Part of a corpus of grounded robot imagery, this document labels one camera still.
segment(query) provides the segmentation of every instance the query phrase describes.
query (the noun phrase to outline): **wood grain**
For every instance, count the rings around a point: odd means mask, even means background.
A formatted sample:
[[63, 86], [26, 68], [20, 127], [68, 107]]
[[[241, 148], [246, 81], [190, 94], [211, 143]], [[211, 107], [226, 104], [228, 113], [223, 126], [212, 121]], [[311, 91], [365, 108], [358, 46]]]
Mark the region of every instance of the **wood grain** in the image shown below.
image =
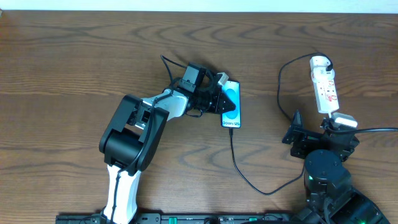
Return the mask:
[[[0, 18], [0, 223], [53, 223], [59, 213], [106, 204], [100, 137], [123, 95], [159, 94], [168, 76], [159, 55], [203, 63], [241, 82], [238, 166], [273, 190], [302, 160], [281, 144], [289, 123], [276, 107], [277, 72], [322, 51], [333, 59], [340, 111], [360, 128], [398, 126], [398, 16], [365, 14], [6, 11]], [[172, 67], [174, 75], [183, 71]], [[282, 106], [317, 113], [307, 60], [282, 77]], [[138, 204], [163, 212], [299, 211], [302, 180], [264, 197], [233, 169], [220, 118], [171, 120]], [[397, 134], [361, 134], [345, 162], [354, 185], [398, 222]]]

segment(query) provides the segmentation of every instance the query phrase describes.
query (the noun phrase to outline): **robotic arm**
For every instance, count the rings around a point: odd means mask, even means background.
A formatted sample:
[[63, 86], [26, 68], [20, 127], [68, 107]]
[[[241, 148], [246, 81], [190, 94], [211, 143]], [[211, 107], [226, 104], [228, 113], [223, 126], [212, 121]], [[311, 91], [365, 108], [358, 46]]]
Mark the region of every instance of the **robotic arm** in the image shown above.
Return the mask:
[[351, 174], [343, 163], [354, 152], [359, 140], [339, 131], [355, 131], [358, 123], [339, 109], [335, 88], [335, 71], [328, 69], [327, 57], [310, 60], [311, 78], [319, 113], [329, 114], [321, 128], [323, 134], [304, 129], [302, 116], [296, 111], [282, 143], [292, 144], [290, 155], [305, 159], [304, 186], [307, 207], [292, 217], [304, 223], [389, 223], [380, 209], [351, 183]]
[[[210, 83], [201, 87], [205, 76]], [[141, 172], [151, 162], [167, 121], [192, 109], [200, 110], [201, 114], [235, 110], [234, 103], [221, 91], [227, 80], [225, 73], [213, 73], [189, 63], [176, 89], [172, 83], [152, 98], [126, 95], [122, 99], [99, 144], [110, 179], [102, 222], [124, 224], [133, 219]], [[126, 128], [126, 124], [143, 129], [143, 133], [138, 135]]]

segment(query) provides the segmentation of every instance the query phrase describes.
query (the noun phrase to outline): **smartphone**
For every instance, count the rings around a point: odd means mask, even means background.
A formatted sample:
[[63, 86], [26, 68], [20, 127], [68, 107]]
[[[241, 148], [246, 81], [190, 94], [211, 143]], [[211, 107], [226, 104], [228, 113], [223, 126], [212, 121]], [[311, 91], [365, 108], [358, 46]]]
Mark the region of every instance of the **smartphone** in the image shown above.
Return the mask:
[[223, 93], [235, 104], [235, 110], [221, 115], [221, 125], [226, 128], [241, 127], [241, 84], [227, 81], [222, 87]]

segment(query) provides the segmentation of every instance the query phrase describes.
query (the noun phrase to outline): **black bracket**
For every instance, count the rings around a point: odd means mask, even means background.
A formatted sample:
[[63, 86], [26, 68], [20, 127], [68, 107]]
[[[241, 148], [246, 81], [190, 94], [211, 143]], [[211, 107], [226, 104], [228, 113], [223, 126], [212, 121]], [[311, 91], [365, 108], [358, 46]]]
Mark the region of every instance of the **black bracket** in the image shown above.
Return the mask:
[[[105, 155], [105, 163], [111, 166], [117, 165], [120, 168], [126, 167], [142, 149], [136, 165], [127, 171], [129, 175], [134, 175], [137, 170], [144, 171], [148, 167], [159, 145], [169, 112], [162, 108], [154, 108], [153, 118], [149, 115], [150, 106], [142, 103], [142, 99], [132, 95], [126, 95], [122, 99], [99, 142], [99, 151]], [[126, 124], [134, 125], [137, 122], [145, 124], [149, 122], [149, 119], [154, 120], [148, 142], [145, 148], [142, 148], [148, 125], [145, 126], [141, 135], [125, 126]]]
[[[354, 152], [359, 140], [354, 134], [332, 134], [326, 130], [326, 126], [331, 126], [333, 120], [324, 118], [321, 127], [325, 129], [323, 134], [304, 129], [302, 117], [297, 110], [294, 113], [292, 124], [287, 130], [282, 143], [292, 144], [290, 155], [305, 159], [314, 150], [326, 149], [335, 153], [341, 161], [345, 161]], [[341, 131], [351, 131], [355, 128], [341, 125]]]
[[[207, 87], [202, 87], [204, 77], [209, 78]], [[218, 81], [221, 73], [215, 73], [202, 65], [189, 63], [176, 90], [189, 98], [186, 112], [196, 109], [205, 113], [223, 114], [233, 111], [236, 105], [223, 93]]]

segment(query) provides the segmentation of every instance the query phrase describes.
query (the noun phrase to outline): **white power strip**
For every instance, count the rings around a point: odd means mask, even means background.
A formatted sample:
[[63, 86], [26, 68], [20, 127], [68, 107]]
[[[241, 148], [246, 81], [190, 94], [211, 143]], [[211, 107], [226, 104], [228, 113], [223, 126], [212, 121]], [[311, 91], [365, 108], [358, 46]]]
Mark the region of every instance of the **white power strip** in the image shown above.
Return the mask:
[[317, 99], [318, 112], [329, 114], [338, 110], [337, 92], [335, 86], [335, 71], [327, 71], [330, 61], [324, 56], [314, 56], [310, 60], [311, 79]]

